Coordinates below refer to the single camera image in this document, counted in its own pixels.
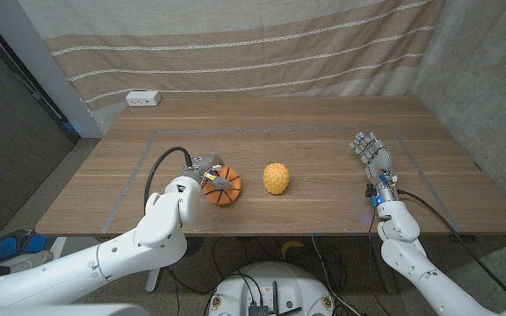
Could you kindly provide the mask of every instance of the electrical outlet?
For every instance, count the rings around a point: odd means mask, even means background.
[[[156,106],[162,96],[159,91],[131,91],[126,96],[130,106]]]

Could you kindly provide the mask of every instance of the black cable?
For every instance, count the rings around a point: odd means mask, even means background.
[[[245,280],[245,276],[243,276],[243,273],[238,269],[237,273],[239,273],[240,276],[242,276],[243,282],[245,282],[245,285],[247,285],[247,288],[249,289],[249,294],[251,294],[251,304],[257,305],[257,302],[255,301],[255,297],[253,297],[253,291],[251,290],[251,287],[247,283],[247,280]]]
[[[216,262],[216,255],[214,253],[216,244],[221,239],[222,239],[222,237],[218,238],[214,242],[214,244],[212,245],[212,261],[214,262],[214,266],[216,267],[216,270],[220,274],[220,277],[223,279],[224,275],[221,273],[220,267],[218,266],[218,263]],[[251,288],[249,287],[249,284],[247,283],[247,281],[245,281],[245,277],[248,277],[249,279],[251,279],[251,281],[253,281],[255,283],[255,285],[257,286],[257,289],[259,290],[260,303],[261,303],[261,306],[263,306],[263,294],[261,293],[261,288],[259,287],[259,284],[257,284],[257,281],[255,281],[251,276],[244,275],[239,269],[237,270],[237,272],[238,272],[237,274],[234,273],[234,274],[231,274],[230,276],[241,276],[243,278],[243,282],[245,282],[245,284],[247,284],[247,287],[249,288],[249,293],[251,294],[251,299],[254,300],[254,298],[253,298],[253,291],[251,291]]]
[[[391,316],[391,314],[384,308],[378,297],[376,296],[376,292],[374,292],[374,281],[372,280],[372,259],[374,256],[372,255],[372,226],[374,226],[374,220],[376,219],[376,211],[372,213],[372,221],[370,222],[370,227],[368,227],[368,276],[370,277],[370,286],[372,287],[372,294],[376,303],[380,306],[380,308],[386,313],[387,316]]]
[[[261,241],[258,239],[258,237],[254,237],[255,238],[255,241],[257,242],[257,244],[259,245],[259,247],[274,261],[280,261],[279,258],[277,257],[275,259],[274,256],[272,256],[272,254],[269,252],[269,250],[267,250],[263,244],[261,243]]]
[[[177,282],[175,282],[175,293],[177,294],[177,316],[179,316],[179,311],[181,310],[181,303],[179,301],[179,287],[177,286]]]
[[[322,255],[323,264],[325,264],[325,268],[327,271],[329,271],[329,281],[331,283],[331,288],[335,293],[341,293],[343,292],[347,287],[347,269],[343,264],[343,255],[341,254],[341,250],[337,249],[335,246],[330,244],[323,244],[323,251],[320,251],[320,254]],[[335,278],[332,277],[333,273],[330,265],[338,266],[339,268],[339,280],[338,283],[336,282]]]
[[[243,246],[243,252],[245,253],[245,258],[247,258],[247,264],[252,263],[251,259],[249,258],[249,254],[247,253],[247,247],[245,246],[245,241],[240,241]]]
[[[314,236],[311,237],[311,240],[312,240],[312,245],[314,246],[314,250],[317,255],[317,258],[319,259],[320,264],[322,265],[322,268],[323,268],[323,274],[325,276],[325,281],[326,281],[326,284],[324,284],[323,286],[325,286],[327,288],[327,290],[329,291],[330,295],[332,297],[335,297],[336,300],[338,300],[342,305],[345,305],[347,308],[351,309],[356,315],[361,315],[357,308],[355,308],[354,306],[351,306],[351,305],[347,304],[345,301],[343,301],[343,299],[340,296],[341,293],[337,294],[336,292],[333,291],[333,289],[331,288],[331,285],[330,285],[330,281],[329,281],[329,279],[330,279],[329,272],[328,272],[327,268],[325,267],[325,264],[323,264],[322,253],[319,251],[319,248],[315,244]]]
[[[216,285],[214,288],[212,288],[212,289],[210,289],[208,291],[201,291],[201,290],[193,289],[191,286],[189,286],[188,284],[185,284],[183,281],[181,281],[181,279],[179,279],[171,269],[166,268],[165,270],[167,271],[167,273],[170,274],[171,277],[173,277],[175,279],[175,281],[177,281],[177,283],[181,284],[185,289],[187,289],[187,290],[189,290],[191,292],[200,294],[200,295],[210,294],[214,290],[216,290],[216,288],[218,287],[218,285]]]
[[[149,188],[151,187],[151,181],[154,179],[155,171],[157,170],[159,165],[162,163],[163,159],[165,159],[165,157],[167,157],[169,154],[171,154],[172,152],[175,152],[177,150],[183,152],[184,162],[185,162],[187,168],[192,167],[191,155],[189,154],[188,151],[186,151],[186,149],[184,149],[182,147],[173,147],[173,148],[167,149],[166,152],[164,152],[161,156],[159,156],[157,161],[154,163],[154,166],[149,171],[148,180],[146,181],[146,186],[144,189],[144,214],[146,211],[146,203],[148,202],[148,198],[149,198]]]
[[[220,267],[218,266],[218,263],[216,262],[216,256],[214,255],[214,248],[216,247],[216,244],[218,241],[220,241],[221,237],[218,238],[214,244],[212,245],[212,261],[214,262],[214,267],[216,267],[216,270],[218,271],[218,274],[220,274],[220,277],[223,279],[224,275],[221,273]]]
[[[206,302],[206,306],[204,308],[204,312],[202,313],[202,316],[206,316],[206,312],[208,312],[208,307],[210,306],[210,301],[212,300],[213,295],[210,296],[208,301]]]
[[[234,274],[231,274],[230,276],[240,276],[240,275],[242,277],[247,277],[248,279],[250,279],[251,281],[253,281],[253,283],[257,287],[257,290],[259,291],[259,300],[261,301],[261,306],[264,306],[264,303],[263,303],[263,294],[261,293],[261,288],[259,287],[259,284],[257,284],[257,281],[255,281],[255,279],[253,277],[245,275],[243,273],[241,273],[241,274],[234,273]]]
[[[345,308],[343,304],[335,304],[335,308],[333,309],[333,312],[331,313],[332,316],[351,316],[352,311],[348,308]]]
[[[499,279],[499,277],[497,277],[495,274],[493,274],[493,272],[491,272],[491,270],[488,267],[486,267],[485,264],[483,264],[483,262],[480,261],[480,258],[478,258],[476,255],[474,255],[472,253],[472,251],[470,251],[470,249],[466,246],[466,244],[464,243],[464,241],[460,238],[459,233],[456,232],[456,230],[452,227],[452,225],[450,225],[450,223],[442,215],[440,215],[440,213],[437,212],[437,210],[435,210],[432,206],[430,206],[422,198],[418,197],[417,195],[415,195],[413,193],[407,192],[405,190],[397,190],[397,193],[398,194],[404,194],[404,195],[407,195],[407,196],[410,196],[410,197],[416,199],[417,201],[421,202],[421,204],[425,205],[431,212],[433,212],[435,215],[437,215],[437,217],[440,220],[442,220],[443,223],[445,223],[446,227],[448,227],[448,229],[450,229],[450,231],[454,234],[454,236],[456,236],[456,239],[458,239],[460,245],[462,245],[464,247],[464,249],[466,250],[466,252],[470,256],[472,256],[472,258],[483,268],[484,271],[486,271],[489,274],[489,276],[495,282],[497,282],[497,284],[499,284],[499,286],[501,286],[501,288],[504,291],[506,291],[506,285]]]

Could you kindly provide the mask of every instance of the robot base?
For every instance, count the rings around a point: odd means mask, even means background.
[[[236,271],[218,285],[216,292],[210,299],[208,306],[210,316],[241,316],[268,315],[268,312],[278,314],[288,312],[298,307],[301,311],[291,312],[297,316],[330,316],[335,307],[333,298],[327,288],[314,276],[305,270],[283,262],[257,262],[240,269],[257,282],[263,295],[263,305],[256,308],[255,313],[249,313],[251,294],[245,282],[247,281],[253,292],[253,300],[260,306],[259,289],[249,278],[239,275]],[[277,296],[274,295],[276,282]]]

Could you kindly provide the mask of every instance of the basketball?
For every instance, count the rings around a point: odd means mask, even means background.
[[[230,189],[218,189],[214,187],[209,181],[206,181],[202,187],[204,195],[208,201],[216,205],[226,205],[232,203],[239,196],[242,190],[242,179],[240,179],[237,171],[231,169],[228,166],[221,166],[220,171],[214,171],[215,176],[221,176],[229,180],[234,188]]]

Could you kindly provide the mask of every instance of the striped curtain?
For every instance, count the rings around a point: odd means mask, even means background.
[[[404,95],[444,0],[19,0],[106,129],[163,97]]]

